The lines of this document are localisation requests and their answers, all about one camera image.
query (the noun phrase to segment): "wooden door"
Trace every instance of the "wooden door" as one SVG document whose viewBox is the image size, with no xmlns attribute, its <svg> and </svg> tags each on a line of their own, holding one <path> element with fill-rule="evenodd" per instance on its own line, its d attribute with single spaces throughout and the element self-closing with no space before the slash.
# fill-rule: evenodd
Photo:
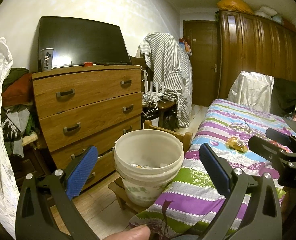
<svg viewBox="0 0 296 240">
<path fill-rule="evenodd" d="M 192 103 L 209 106 L 218 94 L 217 24 L 187 21 L 184 24 L 184 36 L 192 50 Z"/>
<path fill-rule="evenodd" d="M 242 66 L 239 70 L 259 72 L 259 28 L 257 18 L 253 15 L 240 13 L 242 31 Z"/>
<path fill-rule="evenodd" d="M 296 33 L 286 30 L 286 40 L 289 64 L 287 73 L 289 80 L 296 82 Z"/>
<path fill-rule="evenodd" d="M 274 77 L 288 79 L 288 56 L 285 28 L 274 22 L 271 22 L 270 25 L 274 38 Z"/>
<path fill-rule="evenodd" d="M 222 39 L 219 97 L 226 99 L 242 70 L 242 31 L 238 12 L 220 11 L 219 17 Z"/>
<path fill-rule="evenodd" d="M 264 75 L 275 76 L 276 66 L 274 64 L 274 41 L 271 29 L 271 21 L 257 17 L 259 30 L 259 61 L 256 72 Z"/>
</svg>

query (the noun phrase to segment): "striped sheet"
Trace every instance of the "striped sheet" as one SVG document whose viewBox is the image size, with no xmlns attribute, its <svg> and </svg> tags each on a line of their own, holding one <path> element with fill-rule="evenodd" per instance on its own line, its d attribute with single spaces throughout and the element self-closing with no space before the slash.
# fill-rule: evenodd
<svg viewBox="0 0 296 240">
<path fill-rule="evenodd" d="M 171 221 L 167 224 L 167 227 L 171 229 L 172 233 L 177 233 L 175 236 L 184 233 L 191 227 L 200 230 L 208 226 L 221 208 L 225 198 L 218 194 L 199 159 L 199 148 L 203 143 L 208 143 L 217 156 L 226 159 L 233 168 L 241 168 L 246 174 L 262 176 L 265 172 L 269 172 L 274 180 L 277 195 L 281 202 L 285 192 L 277 182 L 278 172 L 271 168 L 270 163 L 249 149 L 246 153 L 240 153 L 226 145 L 227 139 L 232 136 L 239 137 L 246 144 L 253 135 L 269 140 L 265 137 L 265 131 L 269 127 L 296 136 L 278 116 L 255 111 L 226 100 L 216 99 L 210 105 L 204 121 L 200 124 L 177 176 L 155 201 L 154 205 L 147 209 L 149 212 L 134 216 L 130 220 L 130 224 L 134 225 L 138 222 L 138 218 L 143 216 L 145 222 L 154 221 L 156 223 L 156 218 L 163 218 L 163 221 L 165 221 L 165 214 Z M 232 230 L 237 230 L 249 200 L 250 195 L 246 194 L 235 221 L 231 225 Z M 163 223 L 162 226 L 154 224 L 154 227 L 151 228 L 153 232 L 159 233 L 162 239 L 175 237 L 173 234 L 165 233 L 164 230 L 155 230 L 158 227 L 164 228 L 165 224 Z"/>
<path fill-rule="evenodd" d="M 169 33 L 150 33 L 140 43 L 140 54 L 154 72 L 153 84 L 165 82 L 164 99 L 176 101 L 179 127 L 187 128 L 192 109 L 192 67 L 189 57 Z"/>
</svg>

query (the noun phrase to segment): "wardrobe door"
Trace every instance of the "wardrobe door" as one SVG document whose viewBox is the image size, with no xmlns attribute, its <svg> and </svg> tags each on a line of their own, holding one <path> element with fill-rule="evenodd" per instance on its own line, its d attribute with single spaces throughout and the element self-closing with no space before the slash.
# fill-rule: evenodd
<svg viewBox="0 0 296 240">
<path fill-rule="evenodd" d="M 274 75 L 272 76 L 288 79 L 287 68 L 289 65 L 289 58 L 285 28 L 274 22 L 271 22 L 270 25 L 274 38 Z"/>
<path fill-rule="evenodd" d="M 242 70 L 240 14 L 232 11 L 220 11 L 219 23 L 222 43 L 219 98 L 226 99 L 232 84 Z"/>
<path fill-rule="evenodd" d="M 259 32 L 259 59 L 256 65 L 256 72 L 264 75 L 275 76 L 273 33 L 270 20 L 257 17 Z"/>
<path fill-rule="evenodd" d="M 259 28 L 257 17 L 240 13 L 242 31 L 242 66 L 239 70 L 259 72 Z"/>
<path fill-rule="evenodd" d="M 290 30 L 285 30 L 285 33 L 288 52 L 287 76 L 288 80 L 296 82 L 296 33 Z"/>
</svg>

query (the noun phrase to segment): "colorful bedsheet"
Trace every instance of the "colorful bedsheet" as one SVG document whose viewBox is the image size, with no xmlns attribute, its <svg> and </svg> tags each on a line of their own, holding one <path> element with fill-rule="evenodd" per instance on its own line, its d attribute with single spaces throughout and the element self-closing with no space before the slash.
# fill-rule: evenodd
<svg viewBox="0 0 296 240">
<path fill-rule="evenodd" d="M 281 203 L 285 192 L 278 185 L 279 174 L 271 168 L 270 163 L 252 151 L 240 153 L 226 146 L 226 141 L 231 136 L 238 136 L 245 143 L 253 135 L 271 141 L 265 137 L 269 127 L 288 135 L 296 135 L 278 116 L 223 99 L 213 101 L 185 155 L 178 175 L 151 207 L 130 220 L 130 226 L 146 224 L 152 232 L 160 235 L 160 239 L 172 239 L 192 227 L 203 231 L 208 226 L 225 199 L 218 194 L 199 160 L 199 147 L 203 143 L 208 143 L 233 168 L 239 167 L 247 174 L 258 176 L 269 172 Z M 250 195 L 245 195 L 231 230 L 237 230 L 249 199 Z"/>
</svg>

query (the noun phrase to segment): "hand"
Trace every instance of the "hand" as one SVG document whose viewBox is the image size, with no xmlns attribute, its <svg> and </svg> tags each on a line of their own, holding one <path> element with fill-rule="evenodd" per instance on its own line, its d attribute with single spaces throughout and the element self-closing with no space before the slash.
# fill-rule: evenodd
<svg viewBox="0 0 296 240">
<path fill-rule="evenodd" d="M 106 237 L 104 240 L 149 240 L 150 229 L 146 225 L 138 226 L 126 232 Z"/>
<path fill-rule="evenodd" d="M 287 209 L 288 209 L 288 206 L 289 206 L 289 201 L 290 201 L 290 191 L 291 191 L 291 188 L 290 187 L 284 187 L 283 188 L 283 191 L 286 192 L 285 196 L 284 196 L 284 199 L 282 201 L 282 205 L 281 205 L 281 211 L 282 211 L 282 219 L 283 219 L 283 222 L 286 220 L 286 215 L 287 215 Z"/>
</svg>

